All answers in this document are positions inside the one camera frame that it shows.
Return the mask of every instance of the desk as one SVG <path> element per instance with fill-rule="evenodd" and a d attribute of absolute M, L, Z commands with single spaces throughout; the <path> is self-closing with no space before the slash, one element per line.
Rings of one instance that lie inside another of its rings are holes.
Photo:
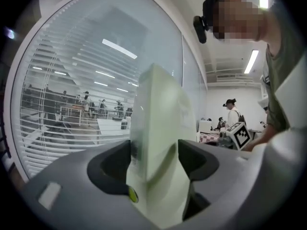
<path fill-rule="evenodd" d="M 262 131 L 254 130 L 254 129 L 249 129 L 248 131 L 253 135 L 253 139 L 255 138 L 256 133 L 262 133 Z"/>
<path fill-rule="evenodd" d="M 82 115 L 82 110 L 83 110 L 83 107 L 81 106 L 74 106 L 74 105 L 62 105 L 60 107 L 60 110 L 59 110 L 59 113 L 62 117 L 62 109 L 67 109 L 67 116 L 71 116 L 71 113 L 72 111 L 79 111 L 80 114 L 79 114 L 79 126 L 81 126 L 81 115 Z"/>
<path fill-rule="evenodd" d="M 121 122 L 101 118 L 98 118 L 97 122 L 100 133 L 104 136 L 128 137 L 130 134 L 130 129 L 121 129 Z"/>
<path fill-rule="evenodd" d="M 119 111 L 117 111 L 117 110 L 107 110 L 107 115 L 106 115 L 107 119 L 109 119 L 109 114 L 110 113 L 113 113 L 112 114 L 113 116 L 119 116 Z"/>
<path fill-rule="evenodd" d="M 206 133 L 200 133 L 200 143 L 207 143 L 207 142 L 217 142 L 220 137 L 219 133 L 213 133 L 213 134 L 206 134 Z"/>

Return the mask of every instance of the yellow dot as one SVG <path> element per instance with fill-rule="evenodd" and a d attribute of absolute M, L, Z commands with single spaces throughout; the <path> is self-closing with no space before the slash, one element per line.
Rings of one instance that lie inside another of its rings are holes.
<path fill-rule="evenodd" d="M 129 187 L 129 198 L 133 203 L 137 203 L 139 201 L 138 195 L 132 187 Z"/>

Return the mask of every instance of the white wall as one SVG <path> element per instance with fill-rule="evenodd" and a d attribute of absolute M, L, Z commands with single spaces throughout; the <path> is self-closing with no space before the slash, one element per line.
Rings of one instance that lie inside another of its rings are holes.
<path fill-rule="evenodd" d="M 228 99 L 236 99 L 236 106 L 244 115 L 248 129 L 263 130 L 260 121 L 266 121 L 264 110 L 258 104 L 261 97 L 260 88 L 209 88 L 207 92 L 207 115 L 212 127 L 216 128 L 219 117 L 227 120 L 228 110 L 223 104 Z"/>
<path fill-rule="evenodd" d="M 206 86 L 201 80 L 201 91 L 200 91 L 200 109 L 198 119 L 205 118 L 207 116 L 207 89 Z"/>

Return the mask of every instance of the chair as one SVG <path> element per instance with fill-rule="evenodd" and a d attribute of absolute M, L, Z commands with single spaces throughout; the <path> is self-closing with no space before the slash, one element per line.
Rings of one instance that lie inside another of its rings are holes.
<path fill-rule="evenodd" d="M 96 115 L 96 118 L 98 118 L 97 110 L 93 110 L 92 119 L 94 119 L 95 115 Z"/>

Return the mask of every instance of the air vent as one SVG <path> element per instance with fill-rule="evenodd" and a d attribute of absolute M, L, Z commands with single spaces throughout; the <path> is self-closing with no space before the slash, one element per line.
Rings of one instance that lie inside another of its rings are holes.
<path fill-rule="evenodd" d="M 217 81 L 225 81 L 225 80 L 230 80 L 230 79 L 236 79 L 236 75 L 235 74 L 216 75 Z"/>
<path fill-rule="evenodd" d="M 253 82 L 253 78 L 242 74 L 216 75 L 217 82 Z"/>

